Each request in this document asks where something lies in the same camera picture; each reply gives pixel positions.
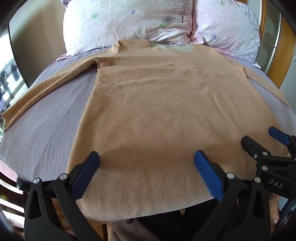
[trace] blue gripper pad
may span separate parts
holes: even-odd
[[[211,195],[220,202],[223,198],[223,183],[211,167],[211,161],[203,151],[199,150],[195,153],[194,165],[202,176]]]
[[[284,132],[281,132],[280,130],[278,130],[274,126],[271,126],[268,129],[268,133],[271,137],[273,137],[274,139],[279,141],[281,144],[283,144],[285,146],[290,144],[289,137]]]
[[[81,171],[75,178],[71,188],[71,199],[78,200],[82,198],[86,188],[88,187],[92,177],[100,166],[99,154],[93,152],[83,165]]]

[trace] pink pillow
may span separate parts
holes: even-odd
[[[234,0],[193,0],[191,42],[255,63],[259,26],[252,10]]]

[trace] gray bedsheet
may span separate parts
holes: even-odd
[[[93,50],[51,64],[40,74],[34,85],[76,60],[98,51]],[[271,82],[260,69],[244,61],[237,61]],[[47,181],[65,172],[79,120],[96,74],[96,67],[81,73],[33,105],[7,130],[0,145],[0,158],[21,178],[32,181],[40,177]],[[292,109],[255,81],[250,82],[269,105],[282,131],[296,135],[296,117]]]

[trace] black pants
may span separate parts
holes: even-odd
[[[180,211],[172,211],[137,220],[162,241],[188,241],[203,226],[217,204],[218,200],[212,199],[186,208],[184,216]]]

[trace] pillowcase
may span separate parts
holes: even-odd
[[[192,0],[71,0],[63,24],[67,55],[123,39],[187,45],[192,8]]]
[[[192,42],[254,64],[260,34],[255,14],[234,0],[194,0]]]
[[[60,0],[60,1],[65,7],[67,7],[68,3],[71,2],[71,0]]]

